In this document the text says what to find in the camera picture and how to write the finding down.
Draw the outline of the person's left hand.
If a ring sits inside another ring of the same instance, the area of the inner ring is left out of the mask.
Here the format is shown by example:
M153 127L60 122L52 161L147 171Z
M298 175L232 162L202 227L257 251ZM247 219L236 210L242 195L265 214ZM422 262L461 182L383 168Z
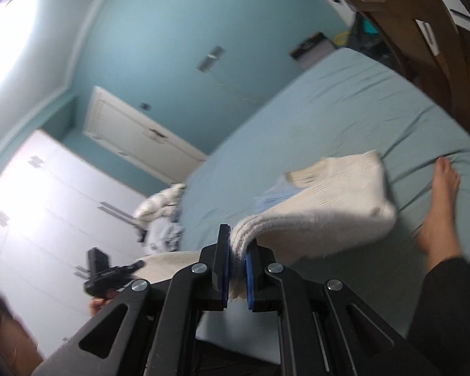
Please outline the person's left hand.
M107 305L117 295L118 295L118 291L111 290L111 291L108 291L106 296L103 298L99 298L99 297L91 298L88 304L89 314L91 316L95 316L101 310L101 308Z

